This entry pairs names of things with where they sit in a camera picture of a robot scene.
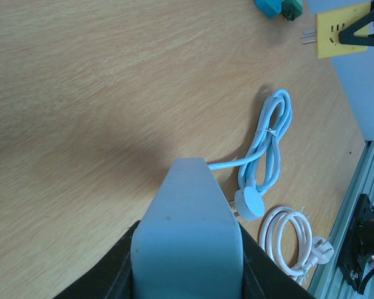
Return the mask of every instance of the yellow power strip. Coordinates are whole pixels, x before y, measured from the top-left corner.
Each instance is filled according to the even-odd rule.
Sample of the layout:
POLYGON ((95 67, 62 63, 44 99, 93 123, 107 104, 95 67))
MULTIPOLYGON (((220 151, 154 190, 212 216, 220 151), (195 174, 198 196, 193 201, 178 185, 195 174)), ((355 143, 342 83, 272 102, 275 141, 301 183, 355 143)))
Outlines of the yellow power strip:
MULTIPOLYGON (((365 45, 343 45, 338 33, 370 12, 371 3, 365 2, 317 14, 317 58, 363 52, 365 45)), ((370 25, 356 31, 355 35, 367 36, 370 25)))

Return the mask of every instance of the green connector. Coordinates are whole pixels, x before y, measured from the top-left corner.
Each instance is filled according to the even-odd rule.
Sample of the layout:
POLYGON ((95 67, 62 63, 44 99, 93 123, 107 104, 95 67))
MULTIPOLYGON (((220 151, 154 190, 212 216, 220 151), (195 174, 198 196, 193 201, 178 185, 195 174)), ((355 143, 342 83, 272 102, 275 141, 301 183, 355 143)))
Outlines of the green connector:
POLYGON ((281 13, 290 21, 299 17, 303 11, 302 0, 283 0, 281 2, 281 13))

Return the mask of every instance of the white power cord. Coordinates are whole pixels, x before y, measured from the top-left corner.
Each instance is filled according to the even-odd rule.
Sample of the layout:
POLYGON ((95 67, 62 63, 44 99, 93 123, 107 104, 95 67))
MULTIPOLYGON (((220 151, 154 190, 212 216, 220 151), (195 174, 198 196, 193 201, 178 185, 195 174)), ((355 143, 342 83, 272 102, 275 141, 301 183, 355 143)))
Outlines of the white power cord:
POLYGON ((259 236, 259 245, 268 256, 299 285, 305 281, 307 272, 317 263, 329 262, 334 249, 331 243, 321 237, 312 237, 312 228, 309 221, 301 213, 290 207, 277 207, 273 209, 263 222, 259 236), (291 221, 298 237, 298 261, 293 267, 288 267, 281 253, 282 233, 291 221))
POLYGON ((208 165, 211 170, 240 166, 234 204, 240 216, 251 221, 265 213, 262 195, 274 185, 281 171, 279 141, 292 121, 291 99, 288 92, 280 89, 269 96, 263 104, 254 140, 243 159, 208 165), (270 120, 277 117, 272 128, 270 120), (256 184, 255 175, 261 156, 266 153, 266 174, 263 184, 256 184))

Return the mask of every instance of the black cable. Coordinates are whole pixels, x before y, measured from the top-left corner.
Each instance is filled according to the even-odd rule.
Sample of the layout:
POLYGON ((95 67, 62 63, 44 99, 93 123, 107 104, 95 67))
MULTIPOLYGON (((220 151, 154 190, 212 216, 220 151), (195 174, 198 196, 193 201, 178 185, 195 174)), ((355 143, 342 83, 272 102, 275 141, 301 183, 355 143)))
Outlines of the black cable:
POLYGON ((366 289, 367 283, 372 278, 372 276, 374 276, 374 268, 372 268, 372 270, 367 273, 366 277, 363 278, 363 280, 362 280, 362 282, 359 286, 359 290, 357 291, 359 294, 361 294, 361 295, 364 294, 364 290, 366 289))

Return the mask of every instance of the wood grain surface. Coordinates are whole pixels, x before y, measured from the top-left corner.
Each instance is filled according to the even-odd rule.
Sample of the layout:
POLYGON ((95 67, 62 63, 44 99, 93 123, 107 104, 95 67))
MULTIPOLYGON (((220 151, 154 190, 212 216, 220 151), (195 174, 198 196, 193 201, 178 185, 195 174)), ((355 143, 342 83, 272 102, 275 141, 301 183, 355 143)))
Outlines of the wood grain surface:
MULTIPOLYGON (((313 27, 307 6, 270 20, 252 0, 0 1, 0 298, 80 277, 175 158, 243 156, 278 88, 294 119, 266 207, 305 206, 328 236, 364 142, 331 61, 299 40, 313 27)), ((215 176, 231 201, 236 170, 215 176)))

